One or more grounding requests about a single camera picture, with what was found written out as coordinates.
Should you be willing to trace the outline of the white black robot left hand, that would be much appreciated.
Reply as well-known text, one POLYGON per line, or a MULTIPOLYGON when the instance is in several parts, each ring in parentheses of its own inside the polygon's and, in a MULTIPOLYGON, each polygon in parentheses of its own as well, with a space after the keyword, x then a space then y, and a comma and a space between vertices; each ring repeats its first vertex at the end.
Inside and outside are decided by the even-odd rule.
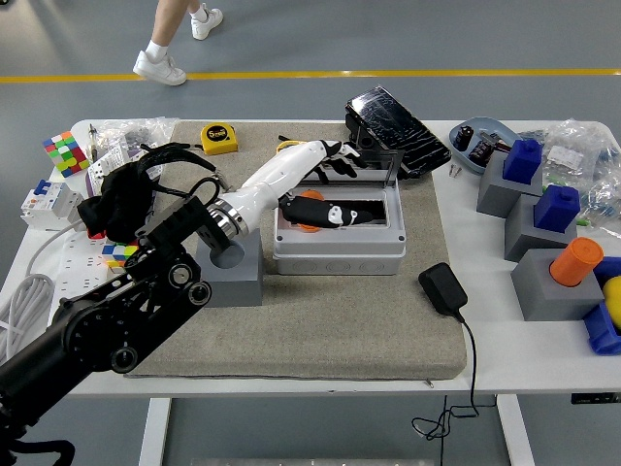
POLYGON ((275 208, 281 208, 283 217, 289 222, 320 228, 372 221, 373 215, 366 211, 349 209, 332 201, 289 195, 310 173, 316 173, 323 183, 327 183, 325 165, 340 175, 355 178, 354 168, 363 168, 365 162, 355 149, 343 142, 316 140, 301 143, 280 150, 240 188, 221 195, 220 200, 241 217, 248 231, 258 227, 263 212, 275 208))

